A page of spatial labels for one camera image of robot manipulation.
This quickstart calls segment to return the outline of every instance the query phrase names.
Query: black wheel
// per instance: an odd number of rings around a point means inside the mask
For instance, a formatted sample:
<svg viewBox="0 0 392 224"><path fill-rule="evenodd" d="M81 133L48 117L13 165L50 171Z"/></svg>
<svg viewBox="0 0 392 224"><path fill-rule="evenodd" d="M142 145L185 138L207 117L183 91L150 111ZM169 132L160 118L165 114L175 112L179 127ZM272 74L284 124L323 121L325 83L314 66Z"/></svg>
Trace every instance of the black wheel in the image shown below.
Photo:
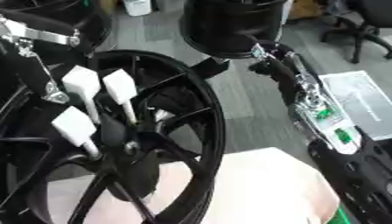
<svg viewBox="0 0 392 224"><path fill-rule="evenodd" d="M392 52L389 52L387 55L385 55L385 58L387 60L392 60Z"/></svg>
<svg viewBox="0 0 392 224"><path fill-rule="evenodd" d="M133 76L138 96L132 104L139 123L126 125L121 108L102 91L96 101L103 120L99 135L93 137L102 157L91 161L51 125L67 107L42 101L26 88L19 89L0 110L0 218L4 223L53 223L46 177L64 165L78 165L92 172L94 178L69 224L83 223L105 189L133 205L143 217L143 224L200 223L225 144L223 114L213 90L185 64L153 52L97 53L91 68L100 76L119 68ZM113 146L105 140L110 125L126 130L126 134L117 133L125 138L121 144ZM199 149L187 148L173 136L185 126L197 137ZM129 143L137 145L132 153ZM160 165L171 162L183 163L190 180L168 207L153 213L142 199L159 185Z"/></svg>

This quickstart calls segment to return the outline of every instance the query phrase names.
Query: screw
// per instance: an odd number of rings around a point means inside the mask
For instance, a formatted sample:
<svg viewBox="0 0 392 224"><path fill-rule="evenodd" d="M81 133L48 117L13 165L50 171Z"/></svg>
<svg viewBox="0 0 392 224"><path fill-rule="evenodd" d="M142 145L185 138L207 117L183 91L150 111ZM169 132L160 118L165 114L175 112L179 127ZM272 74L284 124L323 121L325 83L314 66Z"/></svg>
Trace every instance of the screw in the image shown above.
<svg viewBox="0 0 392 224"><path fill-rule="evenodd" d="M140 149L140 144L137 142L129 142L125 144L125 152L130 156L135 156L137 150Z"/></svg>

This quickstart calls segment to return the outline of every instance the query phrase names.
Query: black plastic part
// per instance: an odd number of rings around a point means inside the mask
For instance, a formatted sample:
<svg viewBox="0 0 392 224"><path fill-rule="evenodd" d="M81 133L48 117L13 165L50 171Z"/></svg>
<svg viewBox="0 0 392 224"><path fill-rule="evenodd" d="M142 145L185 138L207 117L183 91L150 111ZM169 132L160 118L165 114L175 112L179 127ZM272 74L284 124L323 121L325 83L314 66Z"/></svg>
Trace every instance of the black plastic part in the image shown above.
<svg viewBox="0 0 392 224"><path fill-rule="evenodd" d="M250 58L253 41L247 36L275 40L284 2L188 0L180 20L181 34L190 46L214 57Z"/></svg>
<svg viewBox="0 0 392 224"><path fill-rule="evenodd" d="M207 80L213 78L215 75L226 72L229 67L229 60L218 63L215 59L208 58L201 61L199 64L192 66L192 69L200 78Z"/></svg>
<svg viewBox="0 0 392 224"><path fill-rule="evenodd" d="M125 125L113 119L107 114L101 115L101 140L109 147L119 147L127 139Z"/></svg>
<svg viewBox="0 0 392 224"><path fill-rule="evenodd" d="M313 141L309 153L360 223L392 223L392 159L390 148L382 148L362 134L362 147L353 155L329 149Z"/></svg>

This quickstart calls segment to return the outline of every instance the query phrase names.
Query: office chair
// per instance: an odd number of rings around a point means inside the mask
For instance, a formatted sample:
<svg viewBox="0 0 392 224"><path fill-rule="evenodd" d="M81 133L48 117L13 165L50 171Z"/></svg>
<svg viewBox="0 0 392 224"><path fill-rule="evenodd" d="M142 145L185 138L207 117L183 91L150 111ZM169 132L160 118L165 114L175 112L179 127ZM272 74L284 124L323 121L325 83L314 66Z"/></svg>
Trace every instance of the office chair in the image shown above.
<svg viewBox="0 0 392 224"><path fill-rule="evenodd" d="M345 28L332 29L325 32L321 41L326 42L330 35L349 35L355 38L355 51L352 63L358 64L360 62L360 55L362 44L364 40L372 41L388 50L386 59L392 59L392 45L384 39L380 38L380 28L392 28L392 1L389 0L351 0L348 1L348 6L360 13L363 17L362 24L356 24L345 17L337 17L336 27L345 25Z"/></svg>

